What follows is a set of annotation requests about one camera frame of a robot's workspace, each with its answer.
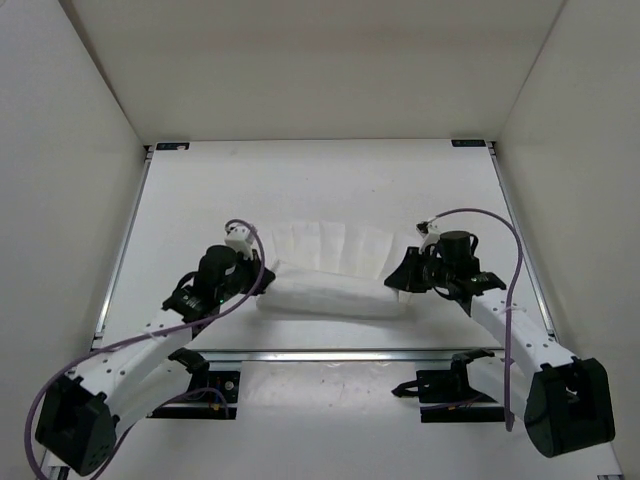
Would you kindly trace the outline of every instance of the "white cloth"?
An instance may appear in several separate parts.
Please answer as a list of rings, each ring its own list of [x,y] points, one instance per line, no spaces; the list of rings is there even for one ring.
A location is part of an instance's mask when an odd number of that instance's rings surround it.
[[[354,317],[402,314],[408,296],[384,286],[419,239],[371,227],[295,222],[271,231],[276,279],[258,297],[259,309]]]

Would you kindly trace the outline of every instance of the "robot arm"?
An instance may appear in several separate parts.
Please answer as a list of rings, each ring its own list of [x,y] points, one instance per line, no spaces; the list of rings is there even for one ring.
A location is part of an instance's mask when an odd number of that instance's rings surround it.
[[[180,280],[162,310],[145,325],[148,339],[81,363],[47,390],[36,440],[80,475],[97,470],[124,432],[185,393],[193,377],[206,378],[207,362],[184,347],[207,325],[170,335],[152,333],[215,315],[231,297],[251,290],[261,268],[251,248],[253,236],[240,224],[228,225],[226,233],[226,245],[210,247],[198,270]],[[254,295],[274,279],[265,269]]]
[[[478,238],[418,225],[424,241],[409,247],[385,285],[408,292],[435,290],[457,302],[504,347],[511,342],[511,410],[543,455],[553,457],[611,441],[615,436],[607,374],[595,359],[582,360],[559,345],[526,313],[506,304],[506,285],[480,270]],[[507,311],[511,336],[507,339]],[[505,365],[485,350],[454,356],[452,381],[440,389],[473,389],[505,404]]]

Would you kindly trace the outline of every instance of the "wire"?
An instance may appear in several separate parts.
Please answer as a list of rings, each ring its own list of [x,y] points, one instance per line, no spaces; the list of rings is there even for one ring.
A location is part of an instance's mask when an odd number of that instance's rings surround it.
[[[139,342],[142,342],[144,340],[147,340],[147,339],[150,339],[150,338],[153,338],[153,337],[156,337],[156,336],[170,335],[170,334],[179,332],[181,330],[185,330],[187,328],[189,328],[189,329],[194,328],[194,327],[203,327],[204,328],[205,326],[209,325],[214,320],[217,320],[219,318],[225,317],[225,316],[229,315],[230,313],[234,312],[235,310],[237,310],[258,289],[258,287],[262,283],[262,277],[264,276],[264,271],[265,271],[265,260],[266,259],[265,259],[265,253],[264,253],[264,245],[262,244],[262,241],[260,240],[260,237],[258,236],[258,231],[256,230],[256,228],[253,225],[251,225],[250,223],[248,223],[248,222],[246,222],[244,220],[240,220],[240,219],[229,220],[225,224],[225,229],[229,225],[234,224],[234,223],[239,223],[239,224],[241,224],[241,225],[243,225],[243,226],[245,226],[245,227],[247,227],[249,229],[249,231],[251,232],[251,234],[253,235],[253,237],[256,240],[256,244],[258,245],[258,251],[260,253],[260,260],[261,260],[261,262],[260,262],[260,270],[258,272],[258,276],[256,277],[256,281],[251,286],[249,291],[240,300],[238,300],[236,303],[234,303],[231,307],[229,307],[224,312],[220,312],[220,313],[217,313],[217,314],[212,315],[210,317],[203,318],[202,320],[198,320],[198,321],[192,322],[192,323],[186,323],[184,325],[178,325],[178,326],[175,326],[175,327],[165,328],[165,329],[162,329],[162,330],[156,330],[155,332],[144,333],[142,335],[137,335],[135,337],[131,337],[131,338],[126,338],[124,340],[120,340],[118,342],[112,343],[111,345],[107,345],[106,347],[102,347],[102,348],[98,348],[98,349],[92,350],[91,352],[86,353],[85,355],[82,355],[81,357],[73,360],[72,362],[68,363],[67,365],[62,367],[60,370],[58,370],[58,372],[56,372],[49,380],[47,380],[45,382],[45,384],[38,391],[38,393],[36,393],[36,396],[33,399],[33,402],[31,404],[31,407],[29,407],[29,412],[27,413],[27,419],[25,421],[25,426],[24,426],[23,442],[24,442],[25,453],[26,453],[26,456],[27,456],[27,462],[29,463],[29,467],[31,468],[33,473],[36,475],[36,478],[38,480],[49,480],[49,478],[45,475],[45,473],[40,468],[40,465],[38,464],[38,460],[36,459],[35,453],[33,451],[33,440],[32,440],[33,422],[34,422],[35,417],[36,417],[36,412],[38,410],[38,405],[40,405],[40,402],[42,401],[42,399],[44,398],[45,394],[47,393],[47,390],[56,382],[56,380],[58,380],[58,378],[60,378],[63,375],[65,375],[69,370],[72,370],[73,368],[77,367],[82,362],[85,362],[85,361],[89,360],[90,358],[93,358],[93,357],[95,357],[97,355],[100,355],[100,354],[103,354],[103,353],[114,352],[116,350],[119,350],[120,348],[127,347],[129,345],[133,345],[135,343],[139,343]]]
[[[511,413],[511,319],[513,317],[512,301],[513,292],[516,288],[516,282],[518,281],[518,277],[520,276],[520,271],[522,270],[522,262],[524,260],[522,241],[520,240],[520,236],[518,235],[515,227],[511,225],[507,220],[496,213],[490,212],[489,210],[484,210],[482,208],[454,208],[453,210],[447,210],[446,212],[439,213],[433,219],[428,220],[428,222],[433,221],[436,218],[442,218],[448,215],[452,215],[454,213],[481,213],[483,215],[488,215],[489,217],[495,218],[496,220],[502,222],[509,229],[509,231],[511,231],[518,247],[518,259],[516,262],[516,268],[513,272],[511,283],[507,288],[507,298],[505,299],[506,321],[504,335],[504,423],[507,431],[510,432],[511,430],[513,430],[514,420],[513,413]]]
[[[450,402],[450,403],[439,403],[438,405],[429,405],[427,407],[420,407],[420,410],[444,410],[449,408],[458,408],[464,407],[467,405],[471,405],[474,402],[477,402],[482,398],[482,395],[477,395],[468,400],[461,400],[459,402]]]

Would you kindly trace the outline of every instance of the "white table surface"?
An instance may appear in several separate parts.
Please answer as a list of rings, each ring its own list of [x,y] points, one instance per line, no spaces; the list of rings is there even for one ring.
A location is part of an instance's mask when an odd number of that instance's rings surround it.
[[[446,140],[196,142],[187,151],[155,152],[104,343],[138,332],[206,248],[223,241],[232,217],[259,228],[330,220],[412,232],[417,222],[464,206],[507,214],[486,148],[456,149]],[[515,246],[504,227],[477,215],[441,227],[476,233],[482,266],[510,279]],[[431,294],[417,300],[413,313],[394,320],[266,315],[249,302],[190,346],[498,346],[457,305]],[[516,302],[543,326],[526,273]],[[520,422],[511,434],[500,423],[421,424],[417,401],[390,393],[416,368],[409,361],[244,362],[235,421],[142,420],[103,480],[596,480],[620,473],[610,444],[547,459]]]
[[[411,362],[246,362],[234,421],[141,421],[101,480],[597,480],[609,444],[547,459],[517,422],[421,424]],[[70,479],[80,477],[71,474]]]
[[[136,334],[177,280],[224,240],[233,217],[259,228],[293,220],[358,223],[415,234],[415,224],[456,207],[507,216],[488,149],[448,140],[192,142],[156,151],[106,321],[104,342]],[[516,249],[508,230],[477,214],[439,222],[480,238],[482,268],[505,282]],[[515,300],[542,326],[523,271]],[[441,349],[498,343],[453,302],[413,297],[393,319],[259,312],[255,302],[216,321],[192,344],[202,349]]]

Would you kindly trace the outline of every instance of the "white wall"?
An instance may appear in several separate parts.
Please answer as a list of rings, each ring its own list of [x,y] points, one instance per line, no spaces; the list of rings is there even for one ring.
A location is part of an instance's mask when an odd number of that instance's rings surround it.
[[[144,151],[55,0],[0,7],[0,478],[31,399],[88,348]]]
[[[499,154],[562,340],[607,367],[615,447],[640,478],[640,2],[570,0]]]
[[[495,139],[561,0],[65,3],[150,143]]]

